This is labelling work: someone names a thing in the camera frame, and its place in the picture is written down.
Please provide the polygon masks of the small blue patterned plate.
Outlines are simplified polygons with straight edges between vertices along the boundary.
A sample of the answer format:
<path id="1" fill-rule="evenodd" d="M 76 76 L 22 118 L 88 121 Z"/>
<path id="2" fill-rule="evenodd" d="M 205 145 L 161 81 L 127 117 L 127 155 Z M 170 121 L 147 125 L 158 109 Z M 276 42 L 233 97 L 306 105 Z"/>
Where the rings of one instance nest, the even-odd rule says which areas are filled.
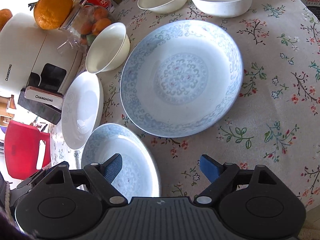
<path id="1" fill-rule="evenodd" d="M 132 197 L 159 197 L 161 181 L 150 151 L 128 128 L 103 124 L 89 136 L 81 157 L 81 167 L 104 163 L 114 154 L 123 159 L 121 171 L 112 185 L 128 200 Z"/>

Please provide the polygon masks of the white plate with rose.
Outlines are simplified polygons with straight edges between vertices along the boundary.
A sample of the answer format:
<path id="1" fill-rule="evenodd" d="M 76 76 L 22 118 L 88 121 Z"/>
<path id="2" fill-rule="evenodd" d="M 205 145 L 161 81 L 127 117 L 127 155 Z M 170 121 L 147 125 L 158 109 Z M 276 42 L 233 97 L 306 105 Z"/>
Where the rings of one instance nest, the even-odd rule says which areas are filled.
<path id="1" fill-rule="evenodd" d="M 96 74 L 83 72 L 70 85 L 62 106 L 61 128 L 67 146 L 78 150 L 100 124 L 104 92 Z"/>

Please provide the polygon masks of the large blue patterned plate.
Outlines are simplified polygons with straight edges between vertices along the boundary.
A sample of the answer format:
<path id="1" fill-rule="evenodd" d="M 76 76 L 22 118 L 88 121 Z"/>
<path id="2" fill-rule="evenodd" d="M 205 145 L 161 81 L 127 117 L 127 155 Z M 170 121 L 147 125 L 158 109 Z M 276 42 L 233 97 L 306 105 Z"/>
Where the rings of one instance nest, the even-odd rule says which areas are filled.
<path id="1" fill-rule="evenodd" d="M 198 20 L 168 23 L 129 55 L 120 80 L 121 103 L 146 133 L 187 137 L 231 109 L 243 70 L 237 44 L 219 26 Z"/>

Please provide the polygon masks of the white Changhong rice cooker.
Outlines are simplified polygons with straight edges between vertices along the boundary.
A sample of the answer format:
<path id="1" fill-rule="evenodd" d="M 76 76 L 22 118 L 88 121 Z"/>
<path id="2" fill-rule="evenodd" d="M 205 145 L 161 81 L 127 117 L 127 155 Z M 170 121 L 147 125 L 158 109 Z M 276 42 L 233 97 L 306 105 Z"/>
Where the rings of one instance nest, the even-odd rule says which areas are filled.
<path id="1" fill-rule="evenodd" d="M 82 53 L 58 48 L 59 30 L 43 30 L 30 15 L 16 14 L 1 30 L 1 96 L 57 124 L 63 96 L 79 69 Z"/>

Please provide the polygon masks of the clear jar of tangerines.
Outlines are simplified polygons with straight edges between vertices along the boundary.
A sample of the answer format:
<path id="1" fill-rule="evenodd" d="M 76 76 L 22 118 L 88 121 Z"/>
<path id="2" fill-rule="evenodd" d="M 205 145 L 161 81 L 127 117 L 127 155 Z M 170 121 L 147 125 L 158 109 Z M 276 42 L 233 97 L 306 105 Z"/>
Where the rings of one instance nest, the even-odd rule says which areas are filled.
<path id="1" fill-rule="evenodd" d="M 57 51 L 61 55 L 70 49 L 85 53 L 95 38 L 115 22 L 113 15 L 102 6 L 77 4 L 59 28 L 67 40 L 57 48 Z"/>

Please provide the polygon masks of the large orange with leaves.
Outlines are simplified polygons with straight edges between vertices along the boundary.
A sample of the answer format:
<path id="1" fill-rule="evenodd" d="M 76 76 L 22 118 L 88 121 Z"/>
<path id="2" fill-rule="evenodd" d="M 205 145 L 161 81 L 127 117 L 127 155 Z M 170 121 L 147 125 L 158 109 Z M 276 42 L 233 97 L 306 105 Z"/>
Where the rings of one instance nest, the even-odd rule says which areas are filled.
<path id="1" fill-rule="evenodd" d="M 58 29 L 73 8 L 73 0 L 38 0 L 29 3 L 36 24 L 44 30 Z"/>

